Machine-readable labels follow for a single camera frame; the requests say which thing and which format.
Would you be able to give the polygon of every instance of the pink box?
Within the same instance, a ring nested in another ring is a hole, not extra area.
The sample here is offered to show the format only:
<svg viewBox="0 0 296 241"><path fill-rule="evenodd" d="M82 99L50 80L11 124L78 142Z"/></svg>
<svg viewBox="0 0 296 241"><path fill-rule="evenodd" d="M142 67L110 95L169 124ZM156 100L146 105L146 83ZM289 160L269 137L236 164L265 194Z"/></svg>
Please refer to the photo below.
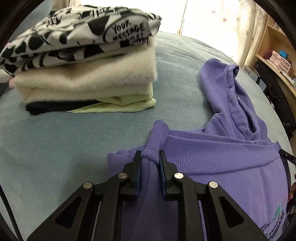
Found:
<svg viewBox="0 0 296 241"><path fill-rule="evenodd" d="M281 59L278 65L278 69L282 72L285 72L287 75L291 75L291 72L292 72L291 64L284 58Z"/></svg>
<svg viewBox="0 0 296 241"><path fill-rule="evenodd" d="M280 62L281 62L281 60L278 59L277 57L275 57L274 55L272 55L272 56L270 57L269 60L270 60L271 62L273 62L273 63L275 64L276 67L279 66L279 64L280 64Z"/></svg>
<svg viewBox="0 0 296 241"><path fill-rule="evenodd" d="M275 55L275 57L277 57L278 59L281 60L282 56L280 56L276 51L272 51L272 55Z"/></svg>
<svg viewBox="0 0 296 241"><path fill-rule="evenodd" d="M273 62L271 62L269 59L267 60L267 62L268 63L270 63L272 66L274 66L275 68L277 68L277 66L273 63Z"/></svg>

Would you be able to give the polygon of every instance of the blue fleece blanket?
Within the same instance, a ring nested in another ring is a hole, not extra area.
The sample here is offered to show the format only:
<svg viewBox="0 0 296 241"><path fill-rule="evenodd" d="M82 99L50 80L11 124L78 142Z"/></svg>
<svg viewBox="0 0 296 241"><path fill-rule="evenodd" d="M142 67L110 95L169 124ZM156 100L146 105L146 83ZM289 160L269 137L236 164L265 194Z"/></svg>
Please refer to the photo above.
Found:
<svg viewBox="0 0 296 241"><path fill-rule="evenodd" d="M146 143L156 120L164 120L172 129L189 130L204 127L212 117L200 84L200 68L212 57L226 63L232 60L194 39L158 33L156 41L154 108L138 113L30 116L16 90L1 97L0 183L25 238L84 182L105 181L107 154ZM266 122L269 138L292 152L260 88L242 70L237 81ZM8 220L1 203L0 212Z"/></svg>

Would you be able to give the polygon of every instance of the black garment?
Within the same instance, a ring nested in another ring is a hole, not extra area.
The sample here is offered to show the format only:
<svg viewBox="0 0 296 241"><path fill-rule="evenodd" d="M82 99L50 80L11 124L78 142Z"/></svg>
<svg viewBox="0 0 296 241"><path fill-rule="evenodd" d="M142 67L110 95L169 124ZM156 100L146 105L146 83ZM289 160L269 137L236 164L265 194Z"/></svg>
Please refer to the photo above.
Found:
<svg viewBox="0 0 296 241"><path fill-rule="evenodd" d="M8 87L8 83L0 83L0 97L4 94Z"/></svg>
<svg viewBox="0 0 296 241"><path fill-rule="evenodd" d="M92 104L100 103L98 100L85 101L39 101L26 105L26 111L31 115L39 115L51 111L70 111Z"/></svg>

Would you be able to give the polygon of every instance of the purple hoodie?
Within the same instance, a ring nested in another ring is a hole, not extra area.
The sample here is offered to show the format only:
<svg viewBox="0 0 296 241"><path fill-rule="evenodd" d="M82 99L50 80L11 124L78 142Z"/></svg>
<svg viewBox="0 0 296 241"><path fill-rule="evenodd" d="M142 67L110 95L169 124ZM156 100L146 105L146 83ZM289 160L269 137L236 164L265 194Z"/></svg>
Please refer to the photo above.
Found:
<svg viewBox="0 0 296 241"><path fill-rule="evenodd" d="M238 71L213 58L202 66L202 87L214 112L205 128L176 131L158 120L146 145L108 155L111 177L142 151L141 192L136 203L123 206L122 241L177 241L177 203L164 201L160 191L161 149L194 181L218 182L269 240L282 234L288 188L281 148L270 142L266 124L235 80Z"/></svg>

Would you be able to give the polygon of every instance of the folded shirt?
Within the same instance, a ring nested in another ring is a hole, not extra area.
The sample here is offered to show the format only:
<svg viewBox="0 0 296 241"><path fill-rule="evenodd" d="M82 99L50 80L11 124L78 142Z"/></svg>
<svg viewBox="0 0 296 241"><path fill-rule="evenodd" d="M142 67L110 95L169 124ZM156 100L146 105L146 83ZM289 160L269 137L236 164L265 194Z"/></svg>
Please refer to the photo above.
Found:
<svg viewBox="0 0 296 241"><path fill-rule="evenodd" d="M0 97L5 93L8 83L0 83Z"/></svg>
<svg viewBox="0 0 296 241"><path fill-rule="evenodd" d="M69 111L79 109L81 107L97 104L98 100L86 101L40 101L26 105L26 111L31 115L39 115L52 111Z"/></svg>
<svg viewBox="0 0 296 241"><path fill-rule="evenodd" d="M148 44L124 55L21 72L14 78L14 85L17 89L84 92L145 84L156 78L155 41L151 37Z"/></svg>
<svg viewBox="0 0 296 241"><path fill-rule="evenodd" d="M10 80L11 76L0 69L0 83L7 83Z"/></svg>
<svg viewBox="0 0 296 241"><path fill-rule="evenodd" d="M100 102L90 106L82 107L77 110L71 110L72 113L106 113L106 112L138 112L156 105L154 98L135 102L127 105L117 105L111 103Z"/></svg>
<svg viewBox="0 0 296 241"><path fill-rule="evenodd" d="M52 111L72 113L137 112L156 105L153 90L146 95L125 95L87 101L42 101L26 105L26 111L39 115Z"/></svg>
<svg viewBox="0 0 296 241"><path fill-rule="evenodd" d="M161 17L126 7L72 6L56 11L19 35L1 52L7 73L86 61L142 45Z"/></svg>
<svg viewBox="0 0 296 241"><path fill-rule="evenodd" d="M110 96L123 96L130 94L145 95L152 89L152 83L142 85L123 85L97 91L66 92L49 89L19 87L21 101L25 104L37 101L74 101L99 99Z"/></svg>

